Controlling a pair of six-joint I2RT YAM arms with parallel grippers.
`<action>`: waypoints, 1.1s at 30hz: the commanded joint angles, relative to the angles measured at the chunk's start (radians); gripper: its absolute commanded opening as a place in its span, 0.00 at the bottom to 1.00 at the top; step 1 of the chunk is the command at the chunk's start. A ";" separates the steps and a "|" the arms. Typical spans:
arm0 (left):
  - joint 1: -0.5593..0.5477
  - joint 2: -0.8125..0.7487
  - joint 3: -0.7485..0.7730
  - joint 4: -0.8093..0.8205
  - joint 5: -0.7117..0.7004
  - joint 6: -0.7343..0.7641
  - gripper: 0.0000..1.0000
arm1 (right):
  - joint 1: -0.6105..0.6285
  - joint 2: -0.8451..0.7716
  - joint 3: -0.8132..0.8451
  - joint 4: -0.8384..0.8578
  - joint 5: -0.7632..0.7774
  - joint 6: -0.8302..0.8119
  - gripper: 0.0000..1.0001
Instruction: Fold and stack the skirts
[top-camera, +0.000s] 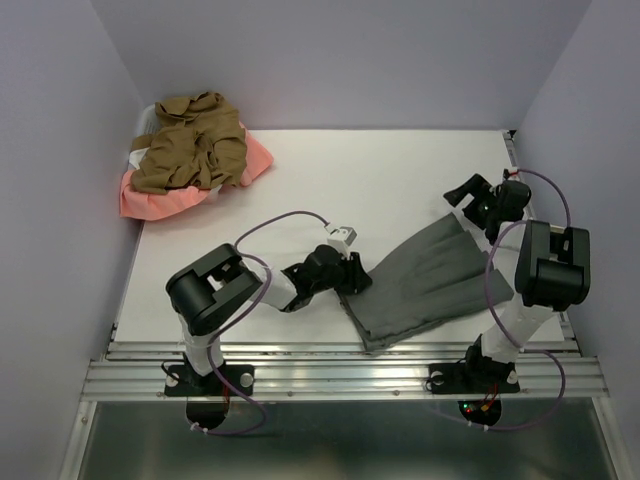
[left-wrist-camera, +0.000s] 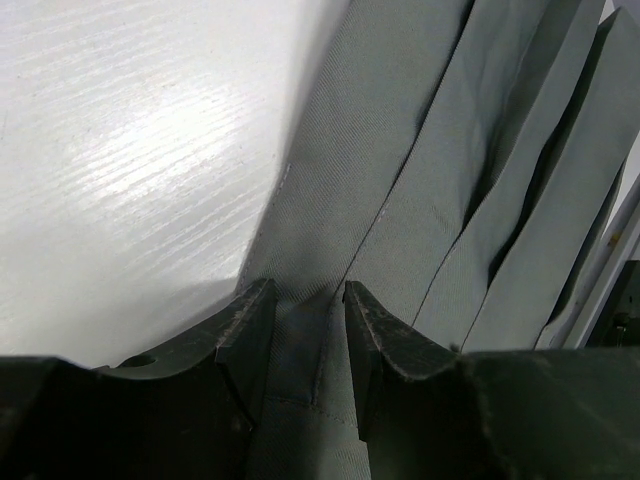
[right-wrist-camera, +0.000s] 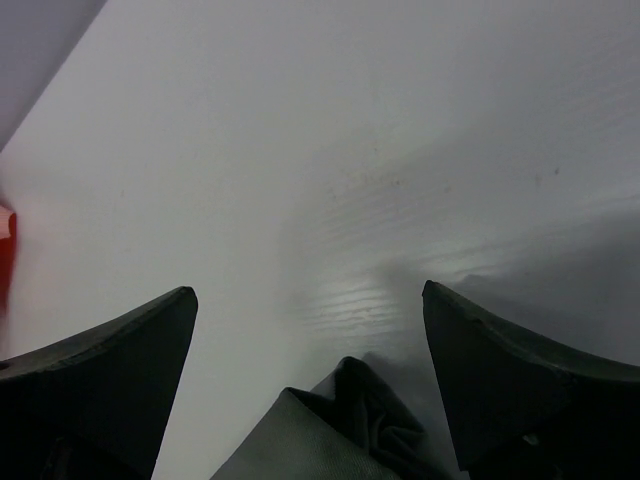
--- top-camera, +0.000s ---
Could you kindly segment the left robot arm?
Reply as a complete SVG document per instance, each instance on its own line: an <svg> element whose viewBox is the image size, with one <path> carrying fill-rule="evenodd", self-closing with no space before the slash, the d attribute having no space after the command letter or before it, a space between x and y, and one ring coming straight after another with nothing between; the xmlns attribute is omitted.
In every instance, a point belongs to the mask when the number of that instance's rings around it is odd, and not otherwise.
<svg viewBox="0 0 640 480"><path fill-rule="evenodd" d="M178 273L165 290L177 313L186 350L183 362L163 369L172 389L191 395L222 388L222 377L237 386L242 373L225 366L220 336L231 317L248 301L253 306L293 313L307 307L315 295L333 290L358 295L373 283L357 252L344 254L324 244L300 263L273 271L263 265L255 272L229 243L209 252Z"/></svg>

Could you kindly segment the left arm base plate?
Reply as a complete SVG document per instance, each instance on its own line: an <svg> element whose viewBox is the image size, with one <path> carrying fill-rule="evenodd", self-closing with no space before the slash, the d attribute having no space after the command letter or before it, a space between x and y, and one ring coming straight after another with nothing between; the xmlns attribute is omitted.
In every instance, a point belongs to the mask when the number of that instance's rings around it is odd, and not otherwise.
<svg viewBox="0 0 640 480"><path fill-rule="evenodd" d="M215 373L200 376L187 362L162 364L161 369L165 374L164 395L167 397L221 397L224 393L237 396ZM242 394L253 394L253 365L225 363L220 368L220 373Z"/></svg>

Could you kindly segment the grey pleated skirt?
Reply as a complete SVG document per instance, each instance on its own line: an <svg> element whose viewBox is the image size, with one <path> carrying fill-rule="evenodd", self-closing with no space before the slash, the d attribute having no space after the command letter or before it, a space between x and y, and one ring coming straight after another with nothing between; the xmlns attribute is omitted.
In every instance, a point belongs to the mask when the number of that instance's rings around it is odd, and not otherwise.
<svg viewBox="0 0 640 480"><path fill-rule="evenodd" d="M484 274L495 303L513 289L487 265L488 253L450 213L418 231L369 272L372 285L340 296L364 349L382 350L448 322L487 309Z"/></svg>

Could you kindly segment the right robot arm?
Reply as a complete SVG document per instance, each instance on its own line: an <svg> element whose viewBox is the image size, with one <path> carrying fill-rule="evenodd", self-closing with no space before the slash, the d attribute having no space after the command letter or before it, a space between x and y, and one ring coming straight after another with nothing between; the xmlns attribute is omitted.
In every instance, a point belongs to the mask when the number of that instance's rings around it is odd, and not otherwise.
<svg viewBox="0 0 640 480"><path fill-rule="evenodd" d="M506 170L503 181L491 185L479 174L444 193L458 206L466 197L464 216L484 231L497 247L514 228L524 232L514 275L515 294L495 324L454 363L432 364L428 386L434 394L517 393L515 362L525 344L548 319L582 303L591 285L590 234L567 225L527 220L524 210L532 193Z"/></svg>

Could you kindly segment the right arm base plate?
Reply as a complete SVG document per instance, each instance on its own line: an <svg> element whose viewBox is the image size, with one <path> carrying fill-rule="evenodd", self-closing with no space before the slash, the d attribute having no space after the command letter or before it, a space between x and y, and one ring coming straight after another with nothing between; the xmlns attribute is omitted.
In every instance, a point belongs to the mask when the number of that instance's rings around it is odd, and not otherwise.
<svg viewBox="0 0 640 480"><path fill-rule="evenodd" d="M493 393L514 394L520 392L518 380L508 381L515 371L514 364L490 362L488 366L471 366L466 362L431 363L427 366L427 384L436 395L462 395Z"/></svg>

